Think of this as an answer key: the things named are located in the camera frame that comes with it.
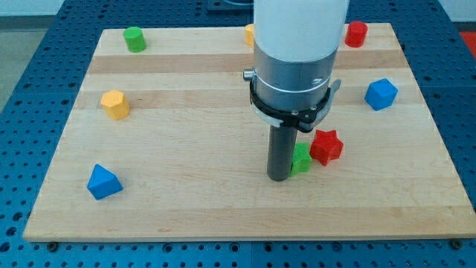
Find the yellow block behind arm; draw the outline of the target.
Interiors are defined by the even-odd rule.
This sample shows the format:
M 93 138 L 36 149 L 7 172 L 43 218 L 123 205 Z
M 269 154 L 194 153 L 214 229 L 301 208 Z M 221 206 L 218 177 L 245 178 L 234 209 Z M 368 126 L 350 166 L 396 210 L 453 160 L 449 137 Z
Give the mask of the yellow block behind arm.
M 254 47 L 254 24 L 248 24 L 244 27 L 245 35 L 244 40 L 245 44 L 249 47 Z

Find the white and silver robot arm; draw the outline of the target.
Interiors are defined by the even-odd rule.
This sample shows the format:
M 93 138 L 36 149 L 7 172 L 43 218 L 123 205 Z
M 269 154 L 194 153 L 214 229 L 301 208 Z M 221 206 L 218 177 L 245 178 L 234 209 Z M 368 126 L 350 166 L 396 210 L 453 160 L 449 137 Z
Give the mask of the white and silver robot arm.
M 328 90 L 348 0 L 255 0 L 252 105 L 262 113 L 319 109 Z

